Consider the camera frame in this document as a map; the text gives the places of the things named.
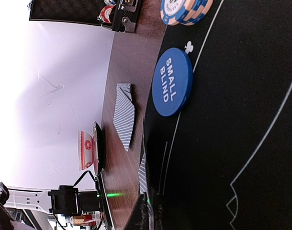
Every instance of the green light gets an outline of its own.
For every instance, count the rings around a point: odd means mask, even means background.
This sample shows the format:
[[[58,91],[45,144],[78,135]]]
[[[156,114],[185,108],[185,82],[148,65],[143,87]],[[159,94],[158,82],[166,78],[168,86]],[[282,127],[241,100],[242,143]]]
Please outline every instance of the green light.
[[[107,194],[107,197],[117,197],[117,196],[123,196],[123,193],[109,193]]]

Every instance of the deck of cards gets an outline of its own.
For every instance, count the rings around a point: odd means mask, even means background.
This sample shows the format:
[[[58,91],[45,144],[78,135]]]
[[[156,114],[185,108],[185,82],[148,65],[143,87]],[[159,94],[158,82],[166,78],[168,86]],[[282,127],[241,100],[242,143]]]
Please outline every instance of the deck of cards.
[[[131,84],[116,85],[116,103],[113,123],[126,151],[129,150],[135,122],[135,107],[132,103]]]

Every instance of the black cable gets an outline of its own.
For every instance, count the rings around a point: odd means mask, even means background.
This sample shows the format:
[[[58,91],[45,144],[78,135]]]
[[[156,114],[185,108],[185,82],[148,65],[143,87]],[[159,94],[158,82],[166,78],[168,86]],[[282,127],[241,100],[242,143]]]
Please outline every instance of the black cable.
[[[80,181],[83,179],[83,177],[84,177],[87,173],[90,174],[91,178],[92,178],[93,181],[96,183],[96,179],[95,179],[95,177],[93,176],[92,172],[91,172],[90,170],[88,170],[88,171],[85,171],[85,172],[81,175],[81,177],[79,177],[79,179],[74,183],[73,187],[75,187],[77,184],[79,184]]]
[[[60,221],[58,220],[58,217],[53,213],[52,215],[54,215],[54,217],[55,217],[55,219],[56,219],[56,221],[58,222],[58,224],[60,225],[60,227],[63,229],[63,230],[66,230],[63,226],[62,226],[62,224],[60,223]]]
[[[102,225],[102,220],[100,221],[99,225],[92,228],[92,230],[99,230],[101,225]]]

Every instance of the stack of poker chips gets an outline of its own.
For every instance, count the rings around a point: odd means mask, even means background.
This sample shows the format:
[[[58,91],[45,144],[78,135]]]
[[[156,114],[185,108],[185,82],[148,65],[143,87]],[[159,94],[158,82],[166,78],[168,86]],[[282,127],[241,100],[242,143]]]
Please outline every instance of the stack of poker chips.
[[[135,122],[135,107],[132,103],[131,84],[116,85],[116,102],[113,124],[126,151],[129,150]]]
[[[162,0],[161,18],[166,25],[194,25],[209,11],[213,0]]]
[[[104,23],[111,24],[115,12],[115,1],[114,0],[104,0],[106,6],[101,10],[98,19]]]

